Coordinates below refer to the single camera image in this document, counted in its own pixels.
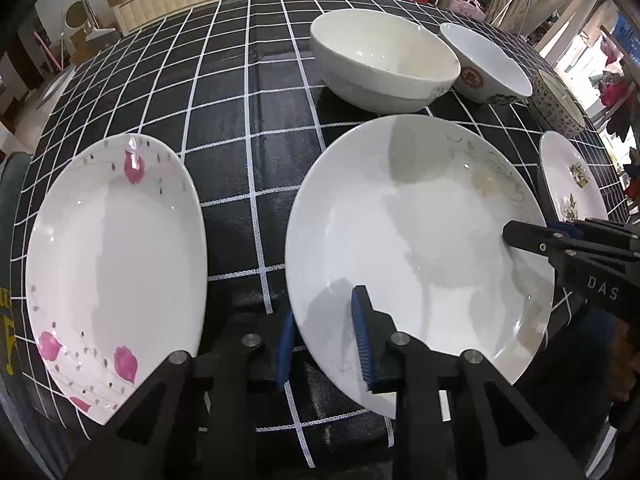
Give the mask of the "teddy bear print plate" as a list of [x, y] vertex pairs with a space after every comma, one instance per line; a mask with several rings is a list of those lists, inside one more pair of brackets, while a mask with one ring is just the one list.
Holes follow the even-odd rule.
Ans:
[[539, 154], [544, 185], [559, 221], [608, 218], [596, 177], [570, 140], [546, 131]]

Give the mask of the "floral patterned cream bowl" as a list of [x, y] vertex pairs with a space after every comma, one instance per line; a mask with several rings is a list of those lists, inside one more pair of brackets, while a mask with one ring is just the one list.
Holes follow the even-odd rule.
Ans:
[[585, 119], [574, 98], [562, 84], [545, 70], [537, 70], [532, 78], [533, 93], [528, 98], [529, 107], [550, 130], [566, 138], [574, 138], [584, 132]]

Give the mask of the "white bowl red emblem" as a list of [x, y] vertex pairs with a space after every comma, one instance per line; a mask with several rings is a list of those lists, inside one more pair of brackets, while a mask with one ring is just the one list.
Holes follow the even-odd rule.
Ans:
[[440, 24], [438, 34], [460, 62], [454, 88], [462, 96], [475, 103], [497, 105], [532, 96], [533, 86], [524, 70], [483, 35], [454, 23]]

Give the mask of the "black white grid tablecloth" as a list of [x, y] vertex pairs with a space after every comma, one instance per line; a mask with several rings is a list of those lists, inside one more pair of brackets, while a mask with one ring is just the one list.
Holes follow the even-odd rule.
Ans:
[[[12, 321], [18, 336], [12, 356], [14, 401], [46, 474], [62, 479], [99, 426], [81, 415], [52, 382], [28, 325], [24, 266], [36, 212], [68, 162], [89, 145], [122, 132], [141, 132], [183, 156], [203, 204], [207, 237], [206, 319], [201, 343], [211, 346], [229, 315], [276, 312], [285, 304], [284, 240], [297, 187], [321, 152], [374, 118], [322, 86], [310, 47], [310, 24], [323, 11], [382, 10], [416, 20], [434, 34], [457, 23], [486, 36], [528, 76], [556, 75], [523, 39], [436, 6], [409, 0], [227, 0], [160, 20], [132, 39], [98, 54], [73, 76], [61, 104], [44, 126], [26, 171], [12, 234]], [[450, 90], [421, 114], [457, 122], [489, 141], [540, 200], [542, 119], [525, 104], [474, 104]], [[13, 157], [17, 177], [26, 159]], [[541, 356], [523, 376], [527, 402], [570, 451], [587, 465], [608, 434], [608, 402], [588, 379], [570, 385], [568, 350], [578, 344], [600, 356], [598, 318], [580, 312], [582, 300], [562, 288], [554, 304]], [[326, 378], [296, 344], [290, 383], [259, 383], [252, 393], [259, 459], [282, 474], [321, 478], [329, 471], [382, 460], [393, 445], [390, 419], [366, 411]]]

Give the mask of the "large white bowl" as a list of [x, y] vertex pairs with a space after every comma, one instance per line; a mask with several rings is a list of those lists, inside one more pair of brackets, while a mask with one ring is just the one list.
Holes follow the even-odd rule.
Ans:
[[461, 73], [454, 51], [419, 24], [375, 10], [326, 12], [310, 25], [326, 86], [379, 115], [411, 114], [450, 90]]

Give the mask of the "pink flower white plate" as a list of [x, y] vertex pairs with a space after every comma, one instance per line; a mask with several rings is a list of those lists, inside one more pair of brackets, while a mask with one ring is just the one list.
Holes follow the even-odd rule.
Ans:
[[25, 297], [52, 382], [105, 424], [172, 352], [195, 354], [206, 306], [206, 236], [186, 166], [123, 133], [77, 155], [30, 234]]

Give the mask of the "plain white plate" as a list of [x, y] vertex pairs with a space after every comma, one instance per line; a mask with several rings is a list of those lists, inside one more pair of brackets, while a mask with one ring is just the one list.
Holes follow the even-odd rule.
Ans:
[[554, 272], [508, 246], [504, 226], [543, 224], [518, 170], [471, 130], [424, 115], [352, 128], [314, 162], [285, 237], [288, 298], [310, 354], [350, 400], [395, 413], [361, 374], [350, 297], [431, 349], [475, 349], [515, 382], [549, 322]]

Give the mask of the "pink gift bag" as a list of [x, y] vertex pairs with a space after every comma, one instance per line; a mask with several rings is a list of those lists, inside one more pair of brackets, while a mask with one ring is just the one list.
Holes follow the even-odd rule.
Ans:
[[449, 0], [449, 9], [481, 22], [486, 18], [484, 4], [478, 0]]

